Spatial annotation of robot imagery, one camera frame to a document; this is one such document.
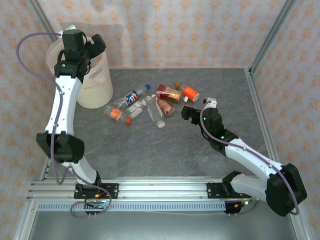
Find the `purple cable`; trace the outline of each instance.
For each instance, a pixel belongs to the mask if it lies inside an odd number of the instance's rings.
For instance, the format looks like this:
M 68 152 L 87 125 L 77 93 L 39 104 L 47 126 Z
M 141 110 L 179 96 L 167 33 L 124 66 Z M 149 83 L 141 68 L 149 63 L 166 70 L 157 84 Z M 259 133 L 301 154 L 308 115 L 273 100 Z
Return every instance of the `purple cable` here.
M 203 108 L 203 109 L 201 110 L 201 112 L 200 112 L 200 123 L 201 123 L 201 126 L 202 126 L 203 130 L 205 131 L 205 133 L 206 133 L 210 138 L 212 138 L 213 140 L 215 140 L 215 141 L 217 141 L 217 142 L 219 142 L 219 143 L 222 143 L 222 144 L 224 144 L 224 145 L 226 145 L 226 146 L 230 145 L 230 146 L 232 146 L 232 147 L 236 147 L 236 148 L 245 150 L 245 151 L 247 151 L 248 153 L 251 153 L 252 155 L 256 156 L 258 159 L 260 159 L 261 161 L 263 161 L 263 162 L 264 162 L 265 164 L 267 164 L 268 166 L 270 165 L 270 163 L 269 163 L 267 160 L 265 160 L 263 157 L 261 157 L 261 156 L 260 156 L 259 154 L 257 154 L 256 152 L 254 152 L 254 151 L 252 151 L 252 150 L 250 150 L 250 149 L 247 149 L 247 148 L 244 149 L 243 146 L 240 146 L 240 145 L 238 145 L 238 144 L 234 144 L 234 143 L 230 143 L 230 142 L 227 142 L 227 141 L 223 141 L 223 140 L 221 140 L 221 139 L 219 139 L 219 138 L 216 138 L 216 137 L 212 136 L 212 135 L 210 134 L 210 132 L 206 129 L 206 126 L 205 126 L 205 124 L 204 124 L 204 120 L 203 120 L 204 110 L 205 110 L 205 108 Z M 272 168 L 273 170 L 275 170 L 277 174 L 279 174 L 279 176 L 282 178 L 282 180 L 284 181 L 286 187 L 288 188 L 288 190 L 289 190 L 289 192 L 290 192 L 290 194 L 291 194 L 291 197 L 292 197 L 293 203 L 294 203 L 294 207 L 295 207 L 295 212 L 292 212 L 292 211 L 291 211 L 290 213 L 291 213 L 292 215 L 298 215 L 298 214 L 299 214 L 298 202 L 297 202 L 296 196 L 295 196 L 294 191 L 292 190 L 289 182 L 287 181 L 287 179 L 285 178 L 285 176 L 282 174 L 282 172 L 280 172 L 275 166 L 271 165 L 271 168 Z
M 96 185 L 93 185 L 93 184 L 87 182 L 86 180 L 83 180 L 83 179 L 75 172 L 74 169 L 71 169 L 71 172 L 72 172 L 72 174 L 73 174 L 78 180 L 81 180 L 82 182 L 84 182 L 85 184 L 87 184 L 87 185 L 89 185 L 89 186 L 91 186 L 91 187 L 93 187 L 93 188 L 96 188 L 96 189 L 99 189 L 99 190 L 101 190 L 101 191 L 104 191 L 104 192 L 109 196 L 109 204 L 108 204 L 101 212 L 98 212 L 97 214 L 95 214 L 95 216 L 97 217 L 98 215 L 101 215 L 101 214 L 105 213 L 105 212 L 109 209 L 109 207 L 110 207 L 110 205 L 111 205 L 111 201 L 112 201 L 112 196 L 111 196 L 111 194 L 110 194 L 107 190 L 105 190 L 104 188 L 99 187 L 99 186 L 96 186 Z M 70 214 L 71 214 L 74 218 L 76 218 L 76 219 L 86 219 L 86 218 L 90 218 L 90 215 L 77 216 L 77 215 L 74 214 L 74 212 L 72 211 L 72 209 L 73 209 L 76 205 L 78 205 L 78 204 L 91 204 L 91 205 L 94 205 L 95 203 L 93 203 L 93 202 L 86 202 L 86 201 L 77 201 L 77 202 L 75 202 L 74 204 L 71 205 Z
M 59 91 L 59 99 L 60 99 L 60 102 L 59 102 L 59 107 L 58 107 L 58 111 L 56 113 L 56 116 L 55 116 L 55 119 L 54 119 L 54 123 L 53 123 L 53 129 L 52 129 L 52 134 L 51 134 L 51 141 L 50 141 L 50 158 L 51 158 L 51 162 L 52 162 L 52 168 L 53 168 L 53 173 L 54 173 L 54 178 L 55 178 L 55 181 L 57 184 L 61 185 L 65 178 L 66 178 L 66 175 L 67 175 L 67 172 L 68 172 L 68 169 L 69 168 L 66 168 L 63 175 L 62 175 L 62 178 L 61 178 L 61 181 L 59 180 L 59 177 L 58 177 L 58 173 L 57 173 L 57 168 L 56 168 L 56 163 L 55 163 L 55 133 L 56 133 L 56 128 L 57 128 L 57 124 L 58 124 L 58 120 L 59 120 L 59 116 L 60 116 L 60 113 L 61 113 L 61 109 L 62 109 L 62 105 L 63 105 L 63 93 L 62 93 L 62 90 L 60 88 L 60 86 L 56 83 L 55 80 L 52 80 L 51 78 L 47 77 L 47 76 L 43 76 L 43 75 L 40 75 L 40 74 L 37 74 L 37 73 L 34 73 L 33 71 L 31 71 L 29 68 L 27 68 L 27 66 L 23 63 L 23 61 L 21 60 L 21 57 L 20 57 L 20 47 L 22 45 L 22 43 L 28 39 L 28 38 L 31 38 L 31 37 L 34 37 L 34 36 L 41 36 L 41 35 L 55 35 L 55 36 L 61 36 L 60 33 L 55 33 L 55 32 L 35 32 L 35 33 L 31 33 L 25 37 L 23 37 L 19 43 L 17 44 L 16 46 L 16 51 L 15 51 L 15 54 L 16 54 L 16 57 L 18 58 L 18 61 L 20 63 L 20 65 L 28 72 L 30 73 L 31 75 L 37 77 L 37 78 L 40 78 L 40 79 L 44 79 L 44 80 L 47 80 L 51 83 L 54 83 L 56 88 L 58 89 Z

